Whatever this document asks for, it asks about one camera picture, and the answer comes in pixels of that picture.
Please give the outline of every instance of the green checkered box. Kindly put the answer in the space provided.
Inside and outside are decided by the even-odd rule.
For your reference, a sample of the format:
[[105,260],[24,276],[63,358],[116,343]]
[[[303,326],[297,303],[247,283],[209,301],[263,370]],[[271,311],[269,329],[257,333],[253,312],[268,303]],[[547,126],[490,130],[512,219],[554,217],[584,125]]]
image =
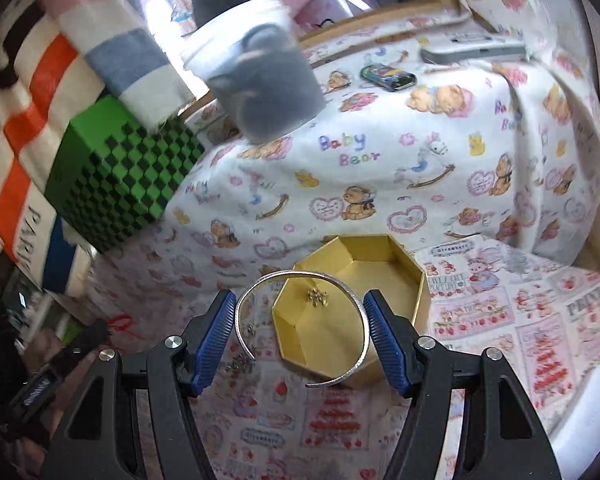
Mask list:
[[69,122],[45,196],[103,253],[160,217],[203,152],[177,121],[149,135],[106,96]]

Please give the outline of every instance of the cardboard box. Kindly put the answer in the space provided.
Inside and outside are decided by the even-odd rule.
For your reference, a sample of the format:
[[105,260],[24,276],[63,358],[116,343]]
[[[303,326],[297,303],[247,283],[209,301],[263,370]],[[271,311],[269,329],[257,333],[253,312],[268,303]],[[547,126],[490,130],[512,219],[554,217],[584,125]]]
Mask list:
[[[415,260],[389,235],[343,235],[300,260],[294,269],[332,274],[360,297],[378,288],[392,310],[422,333],[429,313],[427,279]],[[307,292],[317,287],[328,305],[313,306]],[[349,299],[323,280],[287,280],[272,309],[282,358],[328,379],[346,372],[363,345],[360,316]],[[360,370],[344,382],[359,388],[384,376],[371,343]]]

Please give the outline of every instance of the blue stripe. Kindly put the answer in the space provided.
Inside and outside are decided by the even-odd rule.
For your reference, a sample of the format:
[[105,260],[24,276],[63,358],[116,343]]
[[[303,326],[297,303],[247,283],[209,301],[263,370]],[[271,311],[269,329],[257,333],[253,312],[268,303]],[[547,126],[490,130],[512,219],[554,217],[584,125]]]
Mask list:
[[42,274],[42,288],[64,294],[69,282],[71,266],[74,263],[75,246],[69,245],[62,236],[62,219],[56,215],[51,229],[51,240],[46,252],[45,271]]
[[140,78],[169,64],[167,55],[144,28],[114,36],[90,50],[84,59],[116,97]]

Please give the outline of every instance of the smartphone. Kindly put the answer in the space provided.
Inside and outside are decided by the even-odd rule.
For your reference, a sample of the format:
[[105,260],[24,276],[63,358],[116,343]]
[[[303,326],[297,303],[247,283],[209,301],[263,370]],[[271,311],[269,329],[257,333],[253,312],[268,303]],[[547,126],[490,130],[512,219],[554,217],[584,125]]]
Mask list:
[[416,84],[418,79],[411,72],[400,68],[373,63],[365,66],[360,71],[360,77],[371,81],[373,84],[386,88],[389,92],[403,90]]
[[420,49],[422,58],[437,64],[458,63],[465,59],[517,61],[526,57],[524,41],[498,34],[457,34],[432,40]]

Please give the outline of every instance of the wooden frame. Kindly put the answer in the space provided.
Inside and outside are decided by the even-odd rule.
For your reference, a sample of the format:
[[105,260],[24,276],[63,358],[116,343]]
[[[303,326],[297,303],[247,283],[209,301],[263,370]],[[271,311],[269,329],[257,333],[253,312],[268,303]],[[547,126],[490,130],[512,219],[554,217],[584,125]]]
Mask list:
[[[419,14],[430,14],[445,8],[457,6],[458,0],[417,0],[414,2],[397,4],[390,7],[383,7],[381,9],[372,10],[371,12],[359,14],[353,18],[342,20],[341,22],[338,22],[335,25],[325,29],[314,30],[309,34],[305,34],[302,38],[299,38],[299,43],[302,49],[307,49],[324,43],[325,41],[332,40],[333,38],[342,36],[343,34],[350,34],[356,30],[360,30],[361,28],[379,25],[380,23],[392,22],[393,20],[398,20],[400,18],[417,16]],[[350,53],[350,50],[346,50],[338,55],[338,57],[346,56]],[[318,62],[318,64],[314,64],[314,66],[319,66],[320,64],[329,62],[333,59],[337,58],[331,58],[323,62]],[[184,110],[178,115],[179,118],[182,120],[187,120],[195,112],[200,110],[200,108],[208,105],[214,99],[215,98],[211,92],[207,92],[200,99],[192,102],[190,105],[184,108]]]

